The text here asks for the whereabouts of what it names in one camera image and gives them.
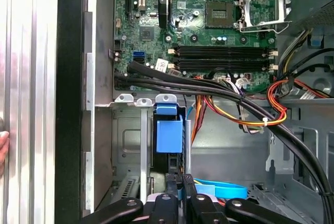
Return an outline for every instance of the cable tie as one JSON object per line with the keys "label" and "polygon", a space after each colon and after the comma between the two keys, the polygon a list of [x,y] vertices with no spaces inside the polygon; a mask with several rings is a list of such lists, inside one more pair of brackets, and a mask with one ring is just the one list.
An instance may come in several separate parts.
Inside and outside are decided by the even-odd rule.
{"label": "cable tie", "polygon": [[328,193],[319,192],[319,195],[322,197],[329,197],[329,196],[334,196],[334,192],[328,192]]}
{"label": "cable tie", "polygon": [[245,93],[243,95],[241,95],[241,98],[239,99],[239,101],[236,104],[240,105],[246,97],[247,97],[247,95]]}
{"label": "cable tie", "polygon": [[263,120],[263,122],[264,122],[264,124],[265,124],[264,126],[267,126],[267,125],[268,125],[268,118],[267,118],[267,117],[264,117],[262,120]]}

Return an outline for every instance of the blue cable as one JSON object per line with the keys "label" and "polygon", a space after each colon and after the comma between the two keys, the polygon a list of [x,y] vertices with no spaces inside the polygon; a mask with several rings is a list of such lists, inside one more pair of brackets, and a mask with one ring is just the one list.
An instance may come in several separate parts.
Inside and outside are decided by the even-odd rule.
{"label": "blue cable", "polygon": [[194,108],[194,107],[191,106],[191,107],[188,109],[188,112],[187,112],[187,118],[186,118],[186,119],[188,119],[188,117],[189,117],[190,113],[192,112],[193,108]]}

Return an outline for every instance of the chipset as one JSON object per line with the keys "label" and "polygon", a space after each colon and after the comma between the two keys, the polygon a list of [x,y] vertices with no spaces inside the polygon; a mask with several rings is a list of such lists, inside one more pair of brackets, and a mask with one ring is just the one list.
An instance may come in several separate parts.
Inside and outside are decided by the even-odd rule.
{"label": "chipset", "polygon": [[141,41],[152,41],[154,40],[154,27],[139,27],[139,38]]}
{"label": "chipset", "polygon": [[231,28],[233,27],[234,5],[228,2],[210,1],[206,3],[206,27],[207,28]]}

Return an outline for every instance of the blue drive bracket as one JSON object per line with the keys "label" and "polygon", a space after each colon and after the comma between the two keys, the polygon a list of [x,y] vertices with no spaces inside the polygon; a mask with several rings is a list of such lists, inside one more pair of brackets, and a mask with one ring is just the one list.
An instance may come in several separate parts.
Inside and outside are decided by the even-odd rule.
{"label": "blue drive bracket", "polygon": [[157,152],[182,153],[183,117],[177,113],[176,104],[157,104],[156,114],[175,115],[178,120],[157,121]]}

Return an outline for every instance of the green circuit board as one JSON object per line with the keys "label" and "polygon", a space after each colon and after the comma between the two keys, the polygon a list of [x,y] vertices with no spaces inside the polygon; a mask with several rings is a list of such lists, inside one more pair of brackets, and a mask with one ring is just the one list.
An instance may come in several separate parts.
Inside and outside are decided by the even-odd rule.
{"label": "green circuit board", "polygon": [[[121,44],[121,58],[114,64],[115,70],[121,73],[127,72],[128,64],[133,60],[133,52],[145,52],[145,64],[150,67],[156,65],[157,59],[171,61],[173,54],[168,50],[173,43],[192,46],[216,46],[217,39],[224,38],[225,46],[248,46],[254,48],[275,48],[275,33],[240,33],[233,27],[215,28],[208,27],[212,24],[208,21],[206,8],[215,5],[212,2],[232,3],[234,0],[170,0],[171,15],[167,29],[159,27],[158,0],[146,0],[145,10],[133,6],[136,0],[116,0],[115,12],[115,36]],[[130,2],[130,13],[127,6]],[[275,18],[276,1],[264,0],[253,2],[251,6],[252,22],[268,21]],[[233,10],[233,18],[238,14]],[[183,74],[186,76],[197,75],[197,73]],[[252,79],[247,85],[249,91],[261,90],[269,83],[268,72],[253,72]]]}

